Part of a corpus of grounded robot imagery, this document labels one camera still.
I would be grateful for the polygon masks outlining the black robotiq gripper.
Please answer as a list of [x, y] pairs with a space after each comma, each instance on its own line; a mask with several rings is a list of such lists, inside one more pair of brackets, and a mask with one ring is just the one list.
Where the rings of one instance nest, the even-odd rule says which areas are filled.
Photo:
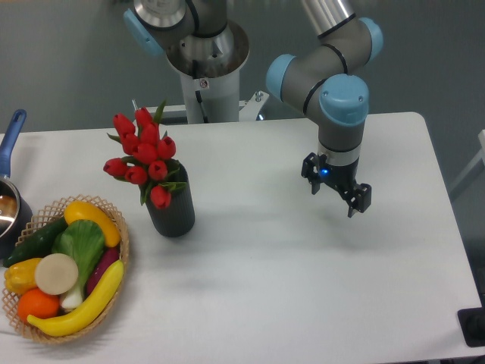
[[320, 190], [321, 184], [332, 188], [348, 205], [347, 217], [356, 212], [364, 213], [371, 205], [372, 187], [370, 184], [359, 184], [355, 181], [359, 158], [344, 166], [327, 163], [325, 155], [311, 152], [302, 161], [301, 175], [311, 185], [311, 194]]

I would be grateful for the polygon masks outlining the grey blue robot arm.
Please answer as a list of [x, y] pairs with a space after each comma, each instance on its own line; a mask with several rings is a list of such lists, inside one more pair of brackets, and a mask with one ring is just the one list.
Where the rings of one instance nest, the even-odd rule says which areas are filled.
[[[354, 72], [383, 47], [375, 22], [347, 1], [304, 1], [318, 47], [304, 57], [280, 55], [266, 73], [269, 93], [318, 126], [318, 150], [302, 163], [313, 193], [322, 184], [365, 212], [371, 187], [355, 179], [369, 109], [366, 83]], [[245, 31], [224, 1], [136, 1], [124, 13], [132, 37], [164, 55], [180, 75], [191, 124], [239, 120], [239, 72], [249, 56]]]

